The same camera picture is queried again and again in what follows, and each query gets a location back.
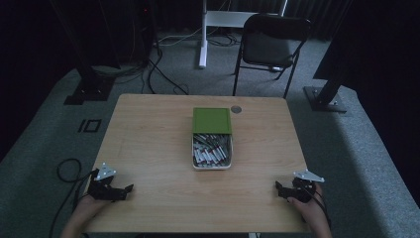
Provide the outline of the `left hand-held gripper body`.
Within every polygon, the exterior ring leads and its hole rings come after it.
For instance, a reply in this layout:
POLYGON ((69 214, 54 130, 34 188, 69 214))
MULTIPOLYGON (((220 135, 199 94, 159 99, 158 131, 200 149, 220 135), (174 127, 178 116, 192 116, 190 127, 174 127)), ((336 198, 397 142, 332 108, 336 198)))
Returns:
POLYGON ((106 163, 95 169, 90 176, 87 193, 95 199, 115 201, 116 195, 123 193, 122 188, 111 186, 116 171, 106 163))

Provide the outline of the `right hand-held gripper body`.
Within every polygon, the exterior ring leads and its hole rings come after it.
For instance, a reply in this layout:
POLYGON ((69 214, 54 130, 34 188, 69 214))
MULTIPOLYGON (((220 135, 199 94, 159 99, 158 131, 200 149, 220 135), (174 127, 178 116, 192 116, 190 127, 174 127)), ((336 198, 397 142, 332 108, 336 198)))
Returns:
POLYGON ((291 197, 298 199, 301 202, 308 202, 315 194, 316 182, 324 182, 323 177, 319 177, 309 170, 294 172, 294 179, 292 187, 287 187, 285 191, 291 192, 291 197))

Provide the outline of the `green box lid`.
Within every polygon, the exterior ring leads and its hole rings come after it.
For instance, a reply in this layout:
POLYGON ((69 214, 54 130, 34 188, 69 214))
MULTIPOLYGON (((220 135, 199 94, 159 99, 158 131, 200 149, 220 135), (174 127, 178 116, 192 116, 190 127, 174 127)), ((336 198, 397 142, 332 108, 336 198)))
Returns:
POLYGON ((194 134, 231 134, 231 116, 228 108, 194 108, 194 134))

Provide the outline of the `person's left hand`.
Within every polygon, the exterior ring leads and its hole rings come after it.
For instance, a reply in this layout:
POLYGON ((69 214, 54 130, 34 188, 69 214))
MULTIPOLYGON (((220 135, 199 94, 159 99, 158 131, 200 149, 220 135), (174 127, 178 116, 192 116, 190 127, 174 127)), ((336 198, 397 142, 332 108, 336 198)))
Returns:
POLYGON ((91 195, 86 195, 78 202, 76 208, 71 214, 70 221, 76 227, 82 228, 109 204, 109 200, 95 199, 91 195))

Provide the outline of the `person's right hand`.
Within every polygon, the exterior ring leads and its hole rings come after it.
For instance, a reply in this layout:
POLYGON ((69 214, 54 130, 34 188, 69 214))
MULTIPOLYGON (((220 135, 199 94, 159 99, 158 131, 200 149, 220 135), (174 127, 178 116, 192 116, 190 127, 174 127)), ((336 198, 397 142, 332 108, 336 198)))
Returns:
POLYGON ((329 226, 322 205, 322 188, 316 183, 314 197, 304 203, 294 197, 289 197, 287 201, 291 203, 303 216, 303 219, 310 226, 329 226))

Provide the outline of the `black metal stand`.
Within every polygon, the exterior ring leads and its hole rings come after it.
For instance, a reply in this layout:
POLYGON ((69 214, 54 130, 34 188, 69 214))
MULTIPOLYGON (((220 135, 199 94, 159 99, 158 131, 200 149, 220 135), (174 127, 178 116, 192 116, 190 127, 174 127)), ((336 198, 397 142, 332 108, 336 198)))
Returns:
POLYGON ((64 100, 64 105, 82 105, 85 101, 107 101, 115 77, 101 77, 92 68, 86 53, 82 48, 73 25, 64 12, 62 0, 50 0, 50 3, 61 23, 73 48, 75 67, 80 75, 80 81, 71 95, 64 100))
POLYGON ((338 29, 333 40, 315 71, 315 79, 325 79, 323 87, 305 86, 303 88, 313 111, 346 113, 347 109, 338 95, 340 86, 346 80, 348 67, 348 50, 345 47, 345 32, 342 25, 348 22, 348 12, 354 0, 348 0, 338 29))

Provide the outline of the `black folding chair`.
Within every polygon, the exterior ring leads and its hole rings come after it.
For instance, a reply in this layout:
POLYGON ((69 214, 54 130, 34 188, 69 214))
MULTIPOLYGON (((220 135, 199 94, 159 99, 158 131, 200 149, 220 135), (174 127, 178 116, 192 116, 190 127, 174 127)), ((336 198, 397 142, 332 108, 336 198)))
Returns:
POLYGON ((311 33, 312 24, 305 18, 282 17, 258 13, 244 24, 234 70, 232 95, 236 95, 241 68, 270 71, 279 67, 276 80, 291 68, 283 98, 286 98, 303 45, 311 33))

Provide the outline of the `white desk frame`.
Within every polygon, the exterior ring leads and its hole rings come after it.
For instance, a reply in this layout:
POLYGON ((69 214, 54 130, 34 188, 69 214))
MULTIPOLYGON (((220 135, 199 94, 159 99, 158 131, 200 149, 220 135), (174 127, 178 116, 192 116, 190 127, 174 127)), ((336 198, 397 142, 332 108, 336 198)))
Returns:
POLYGON ((207 65, 208 27, 243 28, 245 22, 254 15, 254 12, 232 12, 221 10, 208 10, 207 0, 202 0, 201 13, 201 46, 198 66, 205 68, 207 65))

